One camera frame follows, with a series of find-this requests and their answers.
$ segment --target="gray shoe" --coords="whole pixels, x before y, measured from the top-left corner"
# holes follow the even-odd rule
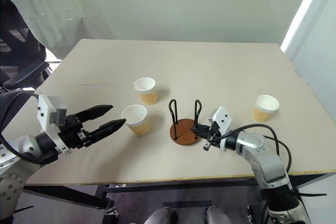
[[[206,211],[207,224],[232,224],[223,210],[217,207],[209,207]]]
[[[169,207],[156,210],[144,224],[176,224],[176,213]]]

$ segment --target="beige table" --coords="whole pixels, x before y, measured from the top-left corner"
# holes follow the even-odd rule
[[[291,149],[292,174],[336,172],[336,125],[299,77],[277,44],[82,40],[37,90],[59,95],[76,113],[97,104],[113,104],[105,116],[85,123],[94,130],[120,118],[123,108],[142,104],[133,89],[139,77],[157,81],[159,101],[147,105],[152,130],[135,137],[124,126],[113,135],[74,150],[40,169],[28,184],[94,184],[147,182],[251,175],[250,165],[232,151],[205,140],[180,146],[169,137],[169,101],[177,100],[179,119],[193,118],[194,101],[203,105],[199,122],[225,106],[232,127],[254,123],[252,109],[260,94],[274,95],[280,110],[268,122]],[[30,99],[12,120],[7,139],[38,134],[35,100]],[[267,130],[252,129],[266,133]],[[280,148],[287,165],[287,154]]]

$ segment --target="cup rim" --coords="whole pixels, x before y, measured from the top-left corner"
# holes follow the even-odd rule
[[[142,106],[142,105],[139,105],[139,104],[133,104],[133,105],[127,106],[125,109],[123,109],[122,112],[121,112],[121,118],[125,118],[125,116],[123,115],[124,112],[125,112],[127,109],[129,109],[129,108],[131,108],[131,107],[134,107],[134,106],[144,108],[146,114],[145,114],[145,116],[144,116],[141,120],[139,120],[139,121],[137,121],[137,122],[135,122],[135,123],[127,123],[127,120],[126,120],[125,123],[126,123],[127,125],[129,125],[129,126],[138,126],[138,125],[141,125],[141,124],[144,122],[144,120],[147,118],[147,114],[148,114],[148,112],[147,112],[146,107],[145,107],[145,106]]]
[[[269,99],[270,102],[273,102],[274,103],[273,104],[274,109],[266,108],[265,105],[260,104],[260,98],[267,98],[267,99]],[[258,108],[265,113],[273,113],[273,112],[277,111],[280,107],[279,101],[275,97],[273,97],[269,94],[262,94],[262,95],[258,96],[256,104],[257,104]]]
[[[148,89],[140,89],[137,87],[137,84],[140,82],[140,81],[143,81],[143,80],[150,80],[152,81],[152,86]],[[138,80],[136,80],[133,84],[133,87],[135,88],[135,90],[139,91],[139,92],[146,92],[146,91],[151,91],[152,89],[155,88],[155,85],[156,85],[156,82],[153,78],[150,78],[150,77],[142,77],[142,78],[139,78]]]

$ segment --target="wooden coaster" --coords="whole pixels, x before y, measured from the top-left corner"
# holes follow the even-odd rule
[[[170,127],[170,137],[176,143],[180,145],[191,145],[200,139],[197,137],[195,139],[195,134],[190,130],[191,127],[194,125],[194,120],[191,119],[181,119],[178,121],[179,123],[176,125],[176,136],[177,139],[175,140],[174,134],[174,125]]]

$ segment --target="paper cup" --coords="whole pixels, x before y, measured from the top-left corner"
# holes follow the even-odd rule
[[[268,94],[260,95],[253,109],[253,118],[257,122],[265,122],[278,109],[279,102],[277,99]]]
[[[143,77],[135,81],[134,88],[139,93],[140,98],[146,104],[154,104],[158,100],[155,80]]]
[[[126,119],[127,126],[138,136],[148,133],[150,124],[147,109],[142,105],[131,105],[121,112],[121,118]]]

